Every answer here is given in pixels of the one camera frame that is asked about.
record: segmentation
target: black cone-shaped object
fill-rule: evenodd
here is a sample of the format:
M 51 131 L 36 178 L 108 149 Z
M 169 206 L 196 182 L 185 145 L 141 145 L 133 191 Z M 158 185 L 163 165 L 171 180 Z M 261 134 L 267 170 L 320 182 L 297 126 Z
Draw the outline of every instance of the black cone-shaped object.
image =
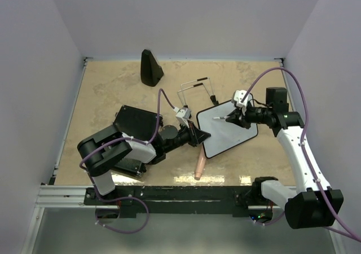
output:
M 158 65 L 152 51 L 144 49 L 140 61 L 140 79 L 142 83 L 147 86 L 156 86 L 163 75 L 162 67 Z

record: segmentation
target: wooden table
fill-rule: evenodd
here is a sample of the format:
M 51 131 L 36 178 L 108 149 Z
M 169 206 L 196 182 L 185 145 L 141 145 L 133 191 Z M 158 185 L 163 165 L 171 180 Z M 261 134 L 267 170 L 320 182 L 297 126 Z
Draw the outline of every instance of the wooden table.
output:
M 166 61 L 160 64 L 165 75 L 156 87 L 149 87 L 140 81 L 139 61 L 88 62 L 60 159 L 56 185 L 90 184 L 87 174 L 78 167 L 81 157 L 77 144 L 110 125 L 123 104 L 156 112 L 158 89 L 163 88 L 172 104 L 181 107 L 177 96 L 180 84 L 207 76 L 211 78 L 214 93 L 222 103 L 229 100 L 235 90 L 248 89 L 264 70 L 279 66 L 278 62 L 235 61 Z M 285 86 L 280 71 L 265 75 L 252 90 L 253 96 L 264 102 L 269 86 Z M 212 106 L 212 103 L 202 86 L 185 93 L 192 119 L 197 124 L 196 114 Z M 179 128 L 175 113 L 164 98 L 161 114 L 164 125 L 172 124 Z M 194 170 L 201 147 L 189 145 L 168 153 L 166 160 L 148 167 L 141 181 L 117 173 L 113 173 L 113 179 L 118 185 L 229 186 L 249 185 L 255 177 L 274 176 L 285 185 L 294 185 L 288 159 L 272 131 L 264 125 L 259 125 L 258 131 L 256 138 L 207 160 L 200 181 L 194 180 Z

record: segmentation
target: white wall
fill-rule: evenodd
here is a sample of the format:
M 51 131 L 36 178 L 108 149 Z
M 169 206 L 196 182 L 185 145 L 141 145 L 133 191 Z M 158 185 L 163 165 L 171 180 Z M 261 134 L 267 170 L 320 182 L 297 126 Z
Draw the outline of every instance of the white wall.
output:
M 82 67 L 53 0 L 0 0 L 0 23 L 0 253 L 19 253 Z
M 361 0 L 319 0 L 286 58 L 310 110 L 315 157 L 345 202 L 340 216 L 361 235 Z M 291 92 L 297 110 L 301 99 Z M 348 253 L 360 245 L 345 239 Z
M 97 58 L 285 57 L 317 0 L 55 0 L 80 52 Z

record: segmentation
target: gray floor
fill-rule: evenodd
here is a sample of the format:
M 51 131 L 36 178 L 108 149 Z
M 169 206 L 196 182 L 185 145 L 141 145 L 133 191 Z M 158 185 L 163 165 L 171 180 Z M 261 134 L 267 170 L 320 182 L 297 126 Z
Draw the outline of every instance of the gray floor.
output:
M 144 219 L 139 214 L 113 226 L 131 229 Z M 334 253 L 326 230 L 292 230 L 285 219 L 262 227 L 227 215 L 152 214 L 131 235 L 94 223 L 94 209 L 46 209 L 33 253 Z

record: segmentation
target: beige table surface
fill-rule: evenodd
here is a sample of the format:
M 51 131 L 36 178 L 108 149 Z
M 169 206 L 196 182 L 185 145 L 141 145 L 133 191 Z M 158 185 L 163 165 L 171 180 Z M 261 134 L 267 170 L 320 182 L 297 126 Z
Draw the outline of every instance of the beige table surface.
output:
M 73 113 L 64 150 L 56 176 L 56 185 L 89 185 L 87 174 L 78 167 L 81 157 L 76 149 L 79 141 L 111 124 L 115 113 L 125 104 L 156 112 L 159 88 L 163 88 L 173 105 L 181 107 L 177 96 L 180 84 L 210 77 L 220 103 L 230 100 L 237 89 L 249 85 L 264 70 L 279 66 L 278 62 L 234 61 L 166 61 L 160 62 L 164 77 L 156 87 L 140 81 L 139 61 L 88 62 Z M 254 87 L 253 96 L 265 101 L 266 87 L 285 86 L 280 71 L 273 71 Z M 208 94 L 199 86 L 186 92 L 187 103 L 196 114 L 212 106 Z M 175 113 L 162 98 L 164 125 L 179 128 Z M 140 181 L 113 173 L 120 185 L 249 185 L 255 177 L 274 176 L 285 185 L 294 185 L 288 159 L 267 126 L 258 126 L 258 136 L 207 160 L 200 181 L 194 180 L 194 170 L 201 147 L 184 145 L 166 155 L 166 160 L 150 166 Z

